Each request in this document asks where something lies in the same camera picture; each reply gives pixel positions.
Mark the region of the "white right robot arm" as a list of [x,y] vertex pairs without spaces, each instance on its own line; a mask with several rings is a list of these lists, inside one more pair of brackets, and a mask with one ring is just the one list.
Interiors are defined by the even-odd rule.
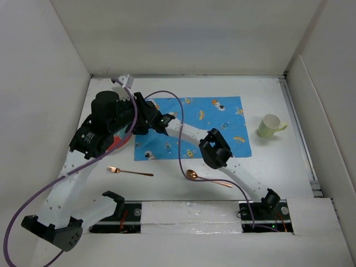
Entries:
[[221,132],[212,128],[203,130],[186,123],[186,112],[183,104],[181,119],[169,113],[162,114],[153,102],[136,92],[137,121],[132,133],[136,136],[147,136],[150,131],[177,138],[177,151],[181,150],[181,142],[186,141],[199,148],[206,166],[218,170],[232,179],[231,183],[240,189],[244,196],[257,204],[257,212],[263,219],[270,219],[277,213],[280,196],[272,189],[258,181],[238,162],[231,162],[233,152]]

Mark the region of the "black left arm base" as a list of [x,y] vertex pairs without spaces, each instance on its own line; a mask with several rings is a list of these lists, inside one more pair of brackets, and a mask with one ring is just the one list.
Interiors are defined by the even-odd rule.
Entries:
[[89,228],[93,234],[139,234],[142,202],[125,202],[118,214],[106,217]]

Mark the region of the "pale green mug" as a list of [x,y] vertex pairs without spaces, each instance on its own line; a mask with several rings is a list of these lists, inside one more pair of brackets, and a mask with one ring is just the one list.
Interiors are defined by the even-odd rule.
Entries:
[[261,123],[257,129],[257,133],[260,137],[270,138],[276,132],[285,130],[286,128],[287,124],[282,123],[277,115],[267,114],[262,118]]

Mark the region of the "copper fork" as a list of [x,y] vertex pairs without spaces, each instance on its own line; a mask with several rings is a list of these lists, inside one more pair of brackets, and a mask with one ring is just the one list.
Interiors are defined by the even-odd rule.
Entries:
[[106,167],[106,170],[109,171],[109,172],[115,173],[115,174],[127,173],[127,174],[135,174],[135,175],[142,175],[142,176],[148,176],[148,177],[153,177],[154,176],[154,174],[151,174],[151,173],[121,170],[121,169],[119,169],[117,167],[112,167],[112,166]]

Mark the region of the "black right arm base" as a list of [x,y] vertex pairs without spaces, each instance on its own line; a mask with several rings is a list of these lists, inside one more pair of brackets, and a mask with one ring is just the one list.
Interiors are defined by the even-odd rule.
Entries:
[[272,213],[263,210],[259,203],[250,202],[250,206],[253,213],[246,201],[240,201],[236,213],[236,217],[241,220],[243,233],[293,233],[286,200],[280,201]]

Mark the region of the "red and teal plate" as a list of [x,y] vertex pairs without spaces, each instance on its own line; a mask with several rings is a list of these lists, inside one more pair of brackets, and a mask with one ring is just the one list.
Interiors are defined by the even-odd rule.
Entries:
[[128,130],[130,129],[129,126],[126,126],[125,128],[119,130],[113,135],[113,144],[106,150],[108,151],[115,151],[123,148],[130,140],[132,137],[132,134],[129,136],[127,135]]

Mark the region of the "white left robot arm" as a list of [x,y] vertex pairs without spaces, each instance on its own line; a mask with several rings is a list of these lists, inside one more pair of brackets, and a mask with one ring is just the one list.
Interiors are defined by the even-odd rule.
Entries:
[[133,97],[125,101],[114,91],[103,91],[91,103],[91,113],[70,142],[66,161],[58,180],[51,185],[39,212],[25,216],[21,225],[62,251],[73,249],[82,234],[100,220],[119,220],[124,199],[106,191],[89,206],[75,210],[81,190],[98,162],[108,155],[114,134],[137,121]]

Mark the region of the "copper spoon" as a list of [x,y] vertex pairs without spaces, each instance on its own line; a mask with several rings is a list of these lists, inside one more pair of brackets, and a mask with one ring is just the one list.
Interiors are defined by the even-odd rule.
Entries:
[[213,181],[212,179],[207,179],[204,178],[202,176],[199,176],[194,170],[186,170],[186,176],[189,180],[192,181],[209,181],[209,182],[213,182],[215,184],[218,184],[220,186],[224,186],[224,187],[228,187],[228,188],[232,188],[233,186],[229,183],[225,183],[225,182],[220,182],[220,181]]

